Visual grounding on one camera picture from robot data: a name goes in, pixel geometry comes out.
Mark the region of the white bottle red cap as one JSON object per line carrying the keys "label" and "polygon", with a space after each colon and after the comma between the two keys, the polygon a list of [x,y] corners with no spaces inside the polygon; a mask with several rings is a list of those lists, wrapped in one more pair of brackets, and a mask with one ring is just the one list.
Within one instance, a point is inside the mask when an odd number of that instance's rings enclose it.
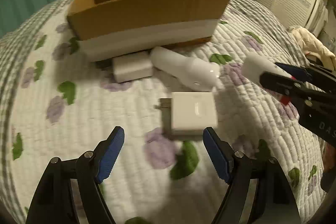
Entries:
{"label": "white bottle red cap", "polygon": [[249,53],[248,55],[246,55],[244,63],[241,67],[241,74],[245,78],[255,83],[259,87],[262,87],[262,85],[260,84],[260,76],[264,72],[270,72],[288,77],[290,79],[294,79],[293,76],[281,69],[275,63],[269,61],[267,58],[262,57],[257,53]]}

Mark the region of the small white box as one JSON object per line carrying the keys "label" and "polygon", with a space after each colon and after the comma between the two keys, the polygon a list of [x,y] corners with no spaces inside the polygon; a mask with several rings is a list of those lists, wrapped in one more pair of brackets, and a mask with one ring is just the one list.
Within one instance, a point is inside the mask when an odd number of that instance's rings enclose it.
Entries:
{"label": "small white box", "polygon": [[118,83],[153,75],[153,64],[147,51],[114,57],[112,67],[114,78]]}

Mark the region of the white floral quilted blanket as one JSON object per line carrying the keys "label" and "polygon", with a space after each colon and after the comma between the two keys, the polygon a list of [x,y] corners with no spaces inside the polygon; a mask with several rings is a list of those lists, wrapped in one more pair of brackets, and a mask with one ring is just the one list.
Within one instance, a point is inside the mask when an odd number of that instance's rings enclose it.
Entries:
{"label": "white floral quilted blanket", "polygon": [[[49,163],[79,157],[115,126],[125,143],[102,183],[117,223],[210,223],[227,189],[201,139],[171,137],[162,98],[186,88],[154,71],[119,84],[109,65],[89,62],[66,21],[72,0],[42,8],[1,38],[1,201],[25,223],[38,182]],[[289,181],[303,222],[322,203],[323,163],[318,138],[283,106],[242,76],[247,54],[307,65],[291,33],[263,5],[231,0],[211,40],[180,49],[185,56],[220,64],[214,89],[217,134],[249,157],[274,156]]]}

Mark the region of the white handheld device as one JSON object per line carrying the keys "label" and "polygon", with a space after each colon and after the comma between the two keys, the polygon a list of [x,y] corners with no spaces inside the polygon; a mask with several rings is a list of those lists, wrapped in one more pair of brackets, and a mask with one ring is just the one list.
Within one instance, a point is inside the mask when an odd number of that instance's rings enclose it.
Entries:
{"label": "white handheld device", "polygon": [[163,47],[155,47],[150,53],[154,67],[177,78],[186,87],[197,92],[211,92],[220,76],[217,63],[186,57]]}

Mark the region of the cream jacket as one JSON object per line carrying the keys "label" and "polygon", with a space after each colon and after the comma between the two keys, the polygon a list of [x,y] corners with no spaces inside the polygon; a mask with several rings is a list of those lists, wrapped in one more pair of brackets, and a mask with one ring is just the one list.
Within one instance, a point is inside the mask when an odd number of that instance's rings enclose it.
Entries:
{"label": "cream jacket", "polygon": [[302,26],[290,26],[288,32],[293,35],[306,56],[315,56],[325,68],[335,71],[335,54],[324,46],[310,31]]}

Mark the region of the brown cardboard box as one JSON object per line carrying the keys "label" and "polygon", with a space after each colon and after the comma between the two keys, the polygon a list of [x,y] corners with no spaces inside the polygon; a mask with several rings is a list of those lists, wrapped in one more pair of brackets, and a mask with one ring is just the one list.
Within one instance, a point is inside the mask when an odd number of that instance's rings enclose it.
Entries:
{"label": "brown cardboard box", "polygon": [[208,42],[230,0],[73,0],[67,21],[90,61]]}

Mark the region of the white power adapter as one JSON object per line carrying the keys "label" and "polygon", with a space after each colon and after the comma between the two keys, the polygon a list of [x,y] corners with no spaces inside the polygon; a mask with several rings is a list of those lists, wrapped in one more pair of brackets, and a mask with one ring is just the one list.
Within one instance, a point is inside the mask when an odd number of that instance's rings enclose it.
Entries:
{"label": "white power adapter", "polygon": [[218,127],[218,114],[211,92],[173,92],[159,99],[163,131],[173,138],[197,137],[207,127]]}

